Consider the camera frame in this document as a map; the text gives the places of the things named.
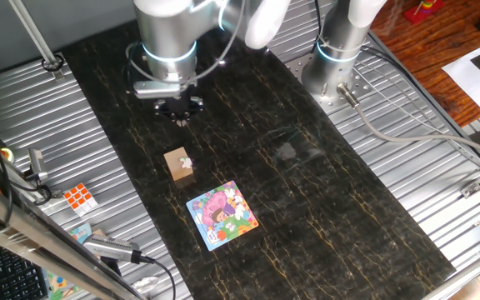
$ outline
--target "metal frame bar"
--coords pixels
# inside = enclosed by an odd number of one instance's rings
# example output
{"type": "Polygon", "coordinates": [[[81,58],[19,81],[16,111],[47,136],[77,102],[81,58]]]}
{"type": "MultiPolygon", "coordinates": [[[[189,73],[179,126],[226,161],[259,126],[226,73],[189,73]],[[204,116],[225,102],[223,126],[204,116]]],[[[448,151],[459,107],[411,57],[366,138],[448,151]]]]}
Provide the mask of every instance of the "metal frame bar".
{"type": "Polygon", "coordinates": [[[465,267],[461,272],[450,277],[440,287],[430,292],[423,300],[443,300],[449,299],[453,294],[458,292],[467,283],[480,275],[480,258],[465,267]]]}
{"type": "MultiPolygon", "coordinates": [[[[5,217],[7,201],[0,194],[0,220],[5,217]]],[[[21,202],[12,210],[10,227],[0,232],[0,245],[64,276],[101,299],[144,299],[77,241],[69,236],[65,241],[52,232],[53,229],[62,229],[57,228],[56,224],[53,226],[50,221],[27,201],[21,202]]]]}
{"type": "MultiPolygon", "coordinates": [[[[47,65],[49,67],[56,67],[59,63],[62,63],[55,58],[55,55],[53,55],[53,52],[51,52],[51,49],[49,49],[48,44],[43,39],[42,34],[38,30],[38,27],[34,23],[33,18],[29,14],[28,10],[25,8],[25,5],[23,5],[22,0],[8,0],[8,2],[12,6],[12,9],[14,9],[17,17],[20,19],[20,21],[22,21],[23,26],[29,33],[29,36],[31,37],[34,44],[37,46],[40,54],[42,54],[42,57],[47,63],[47,65]]],[[[53,71],[52,74],[57,80],[64,78],[64,74],[60,69],[57,71],[53,71]]]]}

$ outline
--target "orange rubik's cube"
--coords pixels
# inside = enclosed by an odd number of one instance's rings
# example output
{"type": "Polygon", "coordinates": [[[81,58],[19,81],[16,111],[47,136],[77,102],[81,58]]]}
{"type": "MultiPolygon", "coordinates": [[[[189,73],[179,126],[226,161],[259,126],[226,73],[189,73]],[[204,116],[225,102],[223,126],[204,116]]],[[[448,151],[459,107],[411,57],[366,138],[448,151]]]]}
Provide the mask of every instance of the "orange rubik's cube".
{"type": "Polygon", "coordinates": [[[84,216],[98,206],[92,194],[82,183],[79,183],[76,187],[64,193],[64,198],[66,198],[66,201],[79,217],[84,216]]]}

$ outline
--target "black marble table surface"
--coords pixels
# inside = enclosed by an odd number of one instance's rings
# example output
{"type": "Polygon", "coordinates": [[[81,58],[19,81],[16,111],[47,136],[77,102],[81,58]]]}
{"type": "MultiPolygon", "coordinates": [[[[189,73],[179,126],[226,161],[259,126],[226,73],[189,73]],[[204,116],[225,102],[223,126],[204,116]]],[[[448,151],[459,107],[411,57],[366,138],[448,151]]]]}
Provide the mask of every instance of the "black marble table surface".
{"type": "MultiPolygon", "coordinates": [[[[235,42],[198,83],[205,111],[178,127],[125,92],[138,39],[132,22],[62,53],[195,299],[421,299],[453,273],[270,52],[235,42]],[[197,180],[182,189],[163,157],[180,147],[197,180]],[[185,204],[230,180],[260,226],[209,252],[185,204]]],[[[227,39],[199,40],[198,72],[227,39]]]]}

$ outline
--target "metal base plate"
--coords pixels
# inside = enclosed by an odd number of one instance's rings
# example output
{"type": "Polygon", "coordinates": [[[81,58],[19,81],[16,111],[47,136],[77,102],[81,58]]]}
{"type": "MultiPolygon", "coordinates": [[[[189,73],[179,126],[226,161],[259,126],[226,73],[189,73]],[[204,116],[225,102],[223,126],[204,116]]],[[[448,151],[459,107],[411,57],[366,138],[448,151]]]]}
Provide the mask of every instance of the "metal base plate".
{"type": "MultiPolygon", "coordinates": [[[[292,72],[292,74],[297,78],[297,80],[299,80],[301,84],[303,84],[301,80],[303,68],[305,68],[305,65],[311,59],[311,57],[312,54],[309,53],[286,63],[288,70],[292,72]]],[[[353,69],[352,86],[349,89],[353,95],[357,96],[357,98],[362,98],[372,91],[372,87],[358,74],[356,69],[353,69]]],[[[313,94],[312,97],[317,101],[320,107],[323,108],[325,113],[330,113],[341,108],[342,106],[348,105],[348,102],[343,97],[327,97],[317,94],[313,94]]]]}

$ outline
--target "cartoon picture card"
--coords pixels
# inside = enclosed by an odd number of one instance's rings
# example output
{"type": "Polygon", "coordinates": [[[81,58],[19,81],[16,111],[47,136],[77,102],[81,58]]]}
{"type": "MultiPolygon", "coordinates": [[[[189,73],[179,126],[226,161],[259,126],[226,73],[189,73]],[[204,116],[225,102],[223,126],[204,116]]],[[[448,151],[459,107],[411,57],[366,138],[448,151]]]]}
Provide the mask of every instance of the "cartoon picture card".
{"type": "Polygon", "coordinates": [[[258,226],[234,181],[188,201],[187,206],[208,251],[258,226]]]}

